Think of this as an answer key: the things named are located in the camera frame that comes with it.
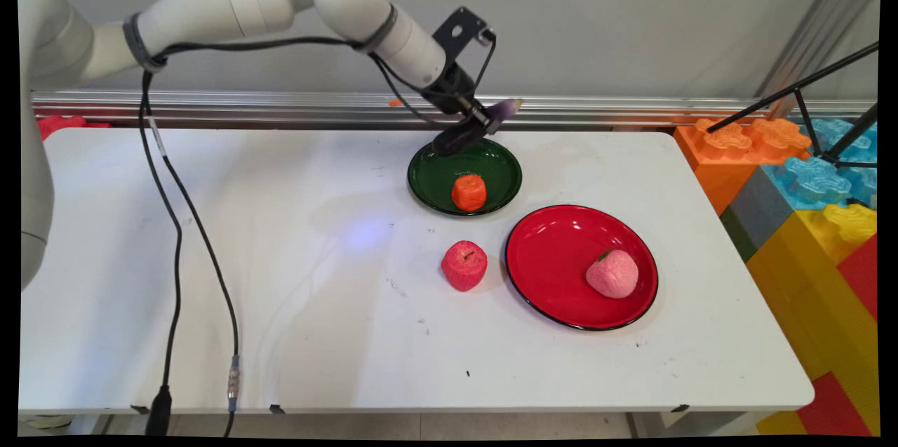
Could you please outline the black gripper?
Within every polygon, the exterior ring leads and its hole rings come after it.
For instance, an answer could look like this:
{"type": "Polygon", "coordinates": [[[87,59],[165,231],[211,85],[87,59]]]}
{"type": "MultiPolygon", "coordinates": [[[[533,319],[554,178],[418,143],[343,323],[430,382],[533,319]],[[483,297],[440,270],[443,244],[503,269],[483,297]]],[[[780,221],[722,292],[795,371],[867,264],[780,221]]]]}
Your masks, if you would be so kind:
{"type": "Polygon", "coordinates": [[[493,135],[507,118],[505,108],[485,108],[475,98],[474,80],[455,61],[420,76],[420,95],[442,114],[453,117],[446,127],[456,127],[456,146],[468,147],[485,135],[493,135]]]}

